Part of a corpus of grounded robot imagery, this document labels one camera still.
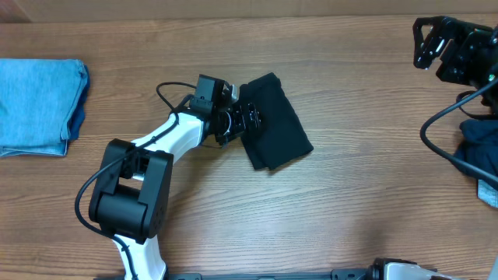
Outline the black garment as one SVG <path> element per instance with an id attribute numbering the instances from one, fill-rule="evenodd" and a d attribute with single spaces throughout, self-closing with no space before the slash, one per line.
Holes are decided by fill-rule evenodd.
<path id="1" fill-rule="evenodd" d="M 253 103 L 260 113 L 261 128 L 241 138 L 255 170 L 275 170 L 313 151 L 282 83 L 274 73 L 243 84 L 239 103 L 244 107 Z"/>

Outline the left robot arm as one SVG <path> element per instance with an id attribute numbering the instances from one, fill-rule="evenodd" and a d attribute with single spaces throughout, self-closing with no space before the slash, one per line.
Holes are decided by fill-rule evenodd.
<path id="1" fill-rule="evenodd" d="M 256 105 L 240 101 L 235 85 L 200 75 L 192 89 L 192 94 L 170 107 L 167 121 L 150 134 L 132 142 L 109 142 L 100 169 L 75 199 L 78 220 L 116 245 L 124 279 L 169 276 L 157 235 L 164 223 L 176 161 L 210 135 L 225 146 L 261 127 Z"/>

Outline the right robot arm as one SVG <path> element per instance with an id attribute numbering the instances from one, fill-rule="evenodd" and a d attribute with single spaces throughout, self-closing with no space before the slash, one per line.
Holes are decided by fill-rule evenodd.
<path id="1" fill-rule="evenodd" d="M 420 17 L 412 27 L 416 68 L 441 65 L 436 76 L 443 82 L 476 89 L 497 80 L 497 28 L 449 16 Z"/>

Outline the dark navy garment pile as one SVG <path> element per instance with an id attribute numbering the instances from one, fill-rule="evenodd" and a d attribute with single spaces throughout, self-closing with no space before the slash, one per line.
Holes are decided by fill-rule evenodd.
<path id="1" fill-rule="evenodd" d="M 460 124 L 463 141 L 454 156 L 497 176 L 497 121 L 466 120 Z"/>

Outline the light denim fabric piece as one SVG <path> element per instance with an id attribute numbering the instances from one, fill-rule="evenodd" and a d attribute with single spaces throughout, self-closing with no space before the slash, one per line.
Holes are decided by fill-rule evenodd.
<path id="1" fill-rule="evenodd" d="M 478 198 L 493 208 L 498 208 L 498 192 L 484 180 L 478 180 Z"/>

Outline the folded light blue jeans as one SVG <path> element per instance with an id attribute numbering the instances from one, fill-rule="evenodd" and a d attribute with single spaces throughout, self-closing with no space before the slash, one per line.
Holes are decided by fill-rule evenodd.
<path id="1" fill-rule="evenodd" d="M 1 156 L 65 156 L 90 88 L 77 59 L 1 60 Z"/>

